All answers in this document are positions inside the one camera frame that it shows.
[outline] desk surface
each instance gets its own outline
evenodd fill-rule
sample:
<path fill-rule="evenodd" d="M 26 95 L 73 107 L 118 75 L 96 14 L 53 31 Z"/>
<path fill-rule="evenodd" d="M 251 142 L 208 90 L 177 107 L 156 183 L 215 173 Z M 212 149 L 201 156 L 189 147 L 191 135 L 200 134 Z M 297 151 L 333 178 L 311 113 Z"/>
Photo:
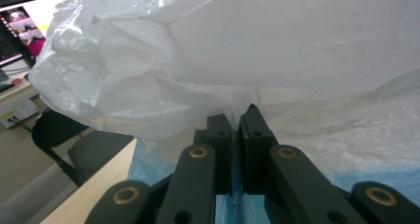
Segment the desk surface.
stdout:
<path fill-rule="evenodd" d="M 126 180 L 137 140 L 133 140 L 105 167 L 79 187 L 43 223 L 84 223 L 93 206 L 108 188 Z"/>

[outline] computer monitor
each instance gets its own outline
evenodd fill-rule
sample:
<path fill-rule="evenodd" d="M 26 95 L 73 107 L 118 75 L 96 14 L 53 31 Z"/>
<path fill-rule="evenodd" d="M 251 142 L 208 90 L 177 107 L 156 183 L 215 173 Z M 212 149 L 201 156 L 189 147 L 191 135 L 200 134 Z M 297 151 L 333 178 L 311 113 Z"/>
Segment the computer monitor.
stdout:
<path fill-rule="evenodd" d="M 22 59 L 22 53 L 17 45 L 7 37 L 7 32 L 0 29 L 0 68 L 19 59 Z"/>
<path fill-rule="evenodd" d="M 4 32 L 4 35 L 0 35 L 3 36 L 1 39 L 9 41 L 5 43 L 8 44 L 7 47 L 13 45 L 20 56 L 37 57 L 53 20 L 55 5 L 63 1 L 65 0 L 28 0 L 0 7 L 0 20 Z M 0 62 L 6 61 L 3 62 L 6 64 L 16 56 L 18 56 L 16 52 L 4 54 Z"/>

